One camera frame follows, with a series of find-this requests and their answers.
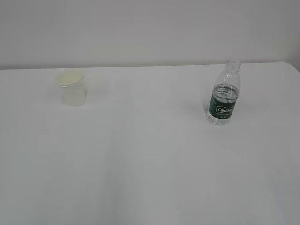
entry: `green label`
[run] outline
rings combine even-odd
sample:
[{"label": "green label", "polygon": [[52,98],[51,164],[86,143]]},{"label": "green label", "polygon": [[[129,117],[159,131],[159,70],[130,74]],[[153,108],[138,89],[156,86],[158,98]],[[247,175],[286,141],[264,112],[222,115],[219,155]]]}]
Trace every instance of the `green label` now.
[{"label": "green label", "polygon": [[228,119],[233,113],[235,103],[220,102],[211,96],[209,112],[218,119]]}]

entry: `white wall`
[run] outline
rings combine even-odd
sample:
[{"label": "white wall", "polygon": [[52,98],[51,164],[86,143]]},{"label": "white wall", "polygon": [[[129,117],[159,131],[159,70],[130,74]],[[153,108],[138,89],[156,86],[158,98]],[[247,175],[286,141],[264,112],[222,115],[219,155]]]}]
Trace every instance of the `white wall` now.
[{"label": "white wall", "polygon": [[299,0],[1,0],[0,68],[287,61]]}]

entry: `water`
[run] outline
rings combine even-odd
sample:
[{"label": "water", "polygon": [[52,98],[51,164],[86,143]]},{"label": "water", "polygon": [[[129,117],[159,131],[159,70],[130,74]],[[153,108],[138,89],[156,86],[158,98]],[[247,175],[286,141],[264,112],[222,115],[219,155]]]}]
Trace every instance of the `water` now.
[{"label": "water", "polygon": [[[219,84],[214,87],[212,91],[213,97],[222,103],[234,103],[238,99],[239,91],[236,87],[229,84]],[[216,125],[224,125],[229,122],[228,119],[218,119],[211,115],[209,110],[207,111],[207,118],[210,122]]]}]

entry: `water bottle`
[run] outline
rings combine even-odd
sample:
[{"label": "water bottle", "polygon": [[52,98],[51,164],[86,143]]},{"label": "water bottle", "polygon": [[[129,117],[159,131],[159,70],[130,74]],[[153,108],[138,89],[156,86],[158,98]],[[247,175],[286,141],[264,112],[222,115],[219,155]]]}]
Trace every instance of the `water bottle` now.
[{"label": "water bottle", "polygon": [[216,125],[229,122],[240,92],[240,61],[229,60],[212,91],[208,120]]}]

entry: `white table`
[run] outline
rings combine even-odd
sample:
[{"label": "white table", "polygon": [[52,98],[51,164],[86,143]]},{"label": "white table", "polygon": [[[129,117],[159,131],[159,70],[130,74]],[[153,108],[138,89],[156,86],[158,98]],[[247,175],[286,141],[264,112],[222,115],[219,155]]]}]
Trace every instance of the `white table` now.
[{"label": "white table", "polygon": [[299,225],[300,74],[243,64],[231,122],[204,113],[223,65],[0,71],[0,225]]}]

